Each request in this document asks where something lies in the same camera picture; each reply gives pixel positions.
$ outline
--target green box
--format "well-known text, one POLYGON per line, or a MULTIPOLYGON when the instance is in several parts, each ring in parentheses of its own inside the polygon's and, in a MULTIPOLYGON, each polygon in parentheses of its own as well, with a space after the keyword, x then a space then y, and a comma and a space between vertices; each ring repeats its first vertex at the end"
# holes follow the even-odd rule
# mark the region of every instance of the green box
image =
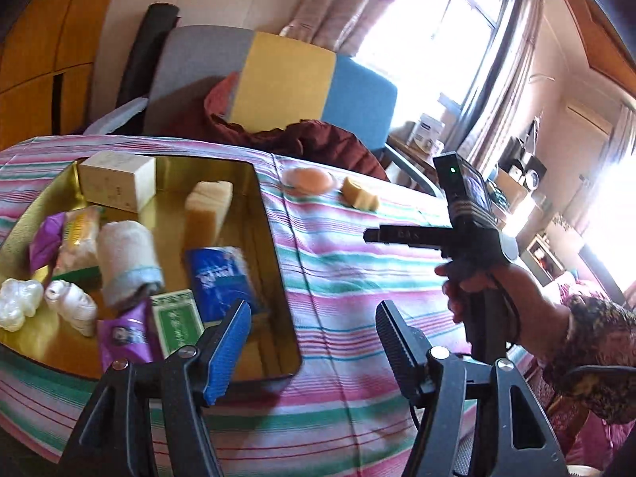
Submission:
POLYGON ((150 300, 164 358, 182 346, 196 344, 204 328, 192 291, 151 296, 150 300))

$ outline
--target tablecloth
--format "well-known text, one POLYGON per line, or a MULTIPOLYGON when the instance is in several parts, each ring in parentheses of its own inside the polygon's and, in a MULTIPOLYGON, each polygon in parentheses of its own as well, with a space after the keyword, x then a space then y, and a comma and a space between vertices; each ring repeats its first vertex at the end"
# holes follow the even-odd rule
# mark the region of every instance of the tablecloth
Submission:
MULTIPOLYGON (((0 242, 64 167, 101 150, 237 159, 258 174, 303 365, 276 399, 207 410, 226 475, 399 474, 416 431, 375 331, 377 304, 392 299, 433 343, 467 346, 433 273, 439 254, 366 244, 363 231, 381 223, 447 224, 445 202, 358 175, 382 200, 378 213, 365 213, 347 207, 338 191, 307 197, 284 187, 284 170, 309 165, 295 159, 167 138, 33 138, 0 152, 0 242)), ((329 171, 338 180, 349 175, 329 171)), ((0 361, 0 424, 56 460, 93 386, 10 354, 0 361)), ((152 426, 161 474, 171 475, 157 405, 152 426)))

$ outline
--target hand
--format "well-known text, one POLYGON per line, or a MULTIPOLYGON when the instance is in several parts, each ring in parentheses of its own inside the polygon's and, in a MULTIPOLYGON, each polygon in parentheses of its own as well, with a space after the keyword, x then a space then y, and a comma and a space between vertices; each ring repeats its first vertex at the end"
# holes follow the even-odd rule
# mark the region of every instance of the hand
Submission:
MULTIPOLYGON (((529 272, 518 265, 500 265, 493 267, 490 272, 507 290, 519 312, 519 344, 537 358, 549 361, 567 335, 569 309, 546 299, 529 272)), ((446 264, 436 267, 435 274, 447 276, 446 264)), ((467 306, 462 291, 478 293, 484 289, 497 289, 484 271, 459 283, 444 282, 442 291, 448 296, 448 309, 453 313, 455 323, 463 321, 463 310, 467 306)))

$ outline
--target white figurine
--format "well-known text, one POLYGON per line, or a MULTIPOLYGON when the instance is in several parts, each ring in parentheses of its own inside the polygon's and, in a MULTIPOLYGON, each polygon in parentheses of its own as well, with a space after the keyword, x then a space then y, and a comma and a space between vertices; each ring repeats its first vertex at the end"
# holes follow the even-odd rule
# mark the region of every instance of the white figurine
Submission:
POLYGON ((51 281, 44 293, 44 299, 52 310, 71 323, 71 326, 83 336, 95 335, 97 305, 93 298, 75 283, 51 281))
POLYGON ((36 315, 42 294, 44 289, 39 281, 5 280, 0 287, 0 327, 17 332, 26 317, 36 315))

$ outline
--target blue tissue packet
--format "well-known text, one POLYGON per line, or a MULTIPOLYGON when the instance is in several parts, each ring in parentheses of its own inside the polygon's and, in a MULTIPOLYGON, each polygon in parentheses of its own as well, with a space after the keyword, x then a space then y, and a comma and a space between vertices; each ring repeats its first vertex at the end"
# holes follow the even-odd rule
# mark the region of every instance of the blue tissue packet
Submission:
POLYGON ((237 299, 259 312, 247 278, 247 266, 236 247, 206 247, 186 252, 190 287, 204 325, 218 323, 237 299))

